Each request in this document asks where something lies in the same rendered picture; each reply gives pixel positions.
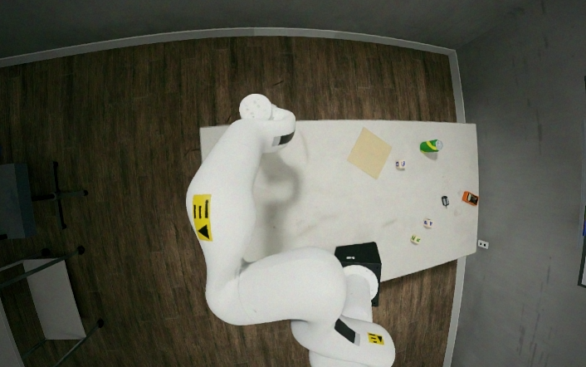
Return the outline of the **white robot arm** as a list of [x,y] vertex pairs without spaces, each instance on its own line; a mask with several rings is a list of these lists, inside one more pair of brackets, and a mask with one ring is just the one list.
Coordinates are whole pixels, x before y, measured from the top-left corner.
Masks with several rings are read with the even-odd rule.
[[372,322],[378,281],[367,267],[343,269],[334,254],[314,246],[244,260],[256,225],[261,154],[291,142],[295,116],[259,94],[245,97],[239,110],[242,119],[213,147],[186,197],[207,265],[208,306],[233,325],[300,318],[291,319],[291,331],[309,349],[311,367],[391,367],[394,344]]

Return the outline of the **green drink can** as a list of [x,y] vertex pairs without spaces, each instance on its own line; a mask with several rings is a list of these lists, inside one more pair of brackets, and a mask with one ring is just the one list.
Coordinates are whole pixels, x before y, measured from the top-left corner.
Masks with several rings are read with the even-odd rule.
[[420,144],[420,150],[423,153],[438,152],[442,149],[442,147],[443,143],[438,139],[424,141]]

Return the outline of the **tan square mat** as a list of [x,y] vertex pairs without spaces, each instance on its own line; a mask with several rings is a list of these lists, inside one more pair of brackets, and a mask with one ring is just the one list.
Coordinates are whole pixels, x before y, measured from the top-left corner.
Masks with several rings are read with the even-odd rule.
[[391,150],[390,145],[363,127],[347,161],[378,179]]

